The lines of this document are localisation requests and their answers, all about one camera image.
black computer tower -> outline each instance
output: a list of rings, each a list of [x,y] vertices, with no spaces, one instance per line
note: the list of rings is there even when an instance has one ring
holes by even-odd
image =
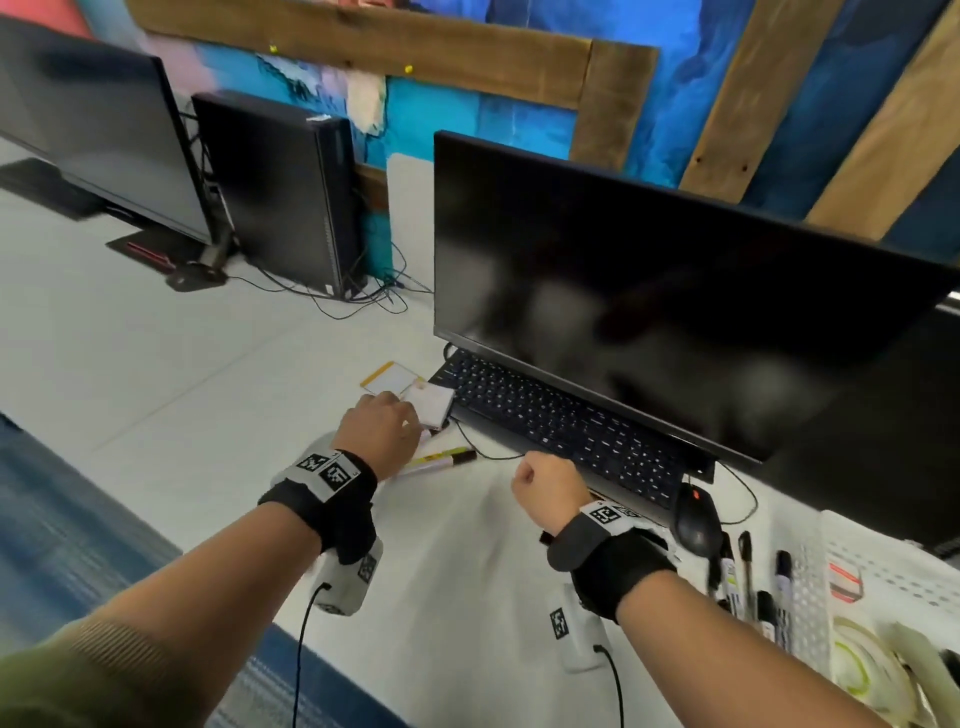
[[[241,251],[338,299],[365,282],[347,119],[235,91],[193,97]]]

wooden beam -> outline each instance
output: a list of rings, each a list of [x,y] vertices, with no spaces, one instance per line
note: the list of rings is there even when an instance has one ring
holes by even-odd
[[[593,41],[570,144],[571,161],[616,172],[623,169],[658,53],[642,45]]]
[[[590,41],[298,0],[127,0],[144,30],[577,109]]]
[[[680,189],[738,203],[844,0],[756,0]]]
[[[953,0],[806,220],[879,240],[960,146],[960,0]]]
[[[387,194],[387,170],[371,167],[369,164],[357,164],[357,180],[364,204],[370,212],[386,212],[390,209],[390,196]]]

blue carpet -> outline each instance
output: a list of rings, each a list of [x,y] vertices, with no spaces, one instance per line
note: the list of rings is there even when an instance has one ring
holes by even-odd
[[[0,655],[43,640],[179,555],[0,415]],[[207,725],[289,725],[296,656],[296,641],[271,626]],[[299,725],[404,724],[304,650]]]

sleeve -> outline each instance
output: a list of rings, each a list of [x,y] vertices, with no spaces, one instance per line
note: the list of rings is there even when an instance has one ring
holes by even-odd
[[[187,672],[126,627],[84,619],[0,660],[0,725],[113,728],[202,725]]]

hand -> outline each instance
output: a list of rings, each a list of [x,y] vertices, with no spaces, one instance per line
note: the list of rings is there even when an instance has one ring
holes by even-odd
[[[593,500],[569,460],[528,452],[514,475],[514,497],[540,528],[556,536]]]
[[[381,392],[376,397],[364,395],[347,410],[330,446],[361,458],[377,480],[386,480],[410,462],[422,430],[413,404]]]

